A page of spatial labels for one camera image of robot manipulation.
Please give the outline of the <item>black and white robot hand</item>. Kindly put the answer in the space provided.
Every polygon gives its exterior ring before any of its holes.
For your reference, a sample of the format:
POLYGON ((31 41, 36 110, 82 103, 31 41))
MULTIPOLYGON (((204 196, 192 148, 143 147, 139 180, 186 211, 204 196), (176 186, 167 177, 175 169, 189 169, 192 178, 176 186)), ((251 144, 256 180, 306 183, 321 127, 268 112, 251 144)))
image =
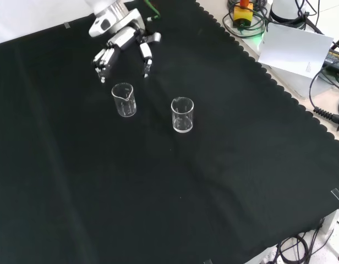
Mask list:
POLYGON ((149 43, 159 43, 162 35, 159 32, 154 32, 152 35, 146 33, 144 21, 137 9, 118 12, 112 7, 96 15, 89 35, 96 37, 107 32, 111 34, 111 38, 107 41, 106 48, 103 48, 92 61, 100 82, 106 82, 119 54, 134 42, 139 44, 144 60, 143 76, 147 78, 153 61, 149 43))

